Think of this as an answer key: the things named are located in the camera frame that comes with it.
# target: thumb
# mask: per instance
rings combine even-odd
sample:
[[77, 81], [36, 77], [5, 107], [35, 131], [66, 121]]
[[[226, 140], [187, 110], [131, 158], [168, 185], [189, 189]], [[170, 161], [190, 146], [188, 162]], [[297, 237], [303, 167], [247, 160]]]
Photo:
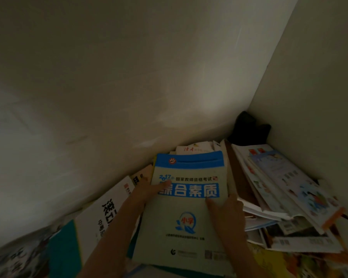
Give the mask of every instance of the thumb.
[[157, 194], [161, 190], [169, 187], [170, 185], [171, 185], [171, 180], [167, 180], [167, 181], [162, 182], [162, 183], [157, 184], [157, 185], [150, 185], [150, 193]]
[[205, 203], [206, 203], [207, 209], [209, 210], [211, 217], [212, 218], [215, 217], [219, 212], [219, 206], [210, 198], [206, 198]]

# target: person's left hand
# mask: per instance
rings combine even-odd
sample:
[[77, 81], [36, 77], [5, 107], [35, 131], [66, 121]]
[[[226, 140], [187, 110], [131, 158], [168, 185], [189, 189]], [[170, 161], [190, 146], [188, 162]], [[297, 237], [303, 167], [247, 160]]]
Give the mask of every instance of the person's left hand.
[[155, 195], [158, 194], [161, 190], [169, 187], [171, 185], [171, 180], [162, 182], [157, 185], [151, 185], [147, 178], [142, 178], [136, 187], [134, 188], [133, 192], [131, 193], [128, 200], [130, 203], [143, 211], [144, 205]]

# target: blue leaf graphic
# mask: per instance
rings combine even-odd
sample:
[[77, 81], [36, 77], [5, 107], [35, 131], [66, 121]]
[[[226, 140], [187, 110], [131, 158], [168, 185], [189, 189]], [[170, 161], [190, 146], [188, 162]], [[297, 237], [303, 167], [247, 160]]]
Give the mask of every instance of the blue leaf graphic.
[[190, 234], [194, 234], [194, 233], [196, 233], [196, 232], [194, 232], [194, 231], [193, 231], [193, 229], [192, 229], [192, 228], [190, 228], [190, 227], [189, 227], [189, 226], [187, 226], [187, 225], [184, 227], [184, 230], [185, 230], [186, 232], [190, 233]]

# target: forearm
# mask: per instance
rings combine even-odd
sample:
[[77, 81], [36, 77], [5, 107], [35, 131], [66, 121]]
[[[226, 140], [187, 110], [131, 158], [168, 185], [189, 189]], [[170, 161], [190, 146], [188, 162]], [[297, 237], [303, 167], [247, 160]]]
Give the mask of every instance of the forearm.
[[239, 278], [266, 278], [264, 270], [256, 263], [253, 253], [243, 238], [223, 243], [233, 270]]
[[79, 278], [110, 278], [123, 275], [131, 236], [142, 211], [143, 206], [134, 205], [129, 198], [124, 202], [85, 263]]

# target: teal book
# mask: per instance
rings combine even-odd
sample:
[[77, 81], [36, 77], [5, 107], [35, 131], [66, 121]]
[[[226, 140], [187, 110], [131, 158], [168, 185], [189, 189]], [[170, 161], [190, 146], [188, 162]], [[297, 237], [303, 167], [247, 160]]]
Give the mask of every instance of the teal book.
[[223, 153], [158, 154], [151, 184], [168, 179], [172, 185], [146, 205], [133, 261], [233, 275], [205, 204], [206, 197], [219, 205], [228, 197]]

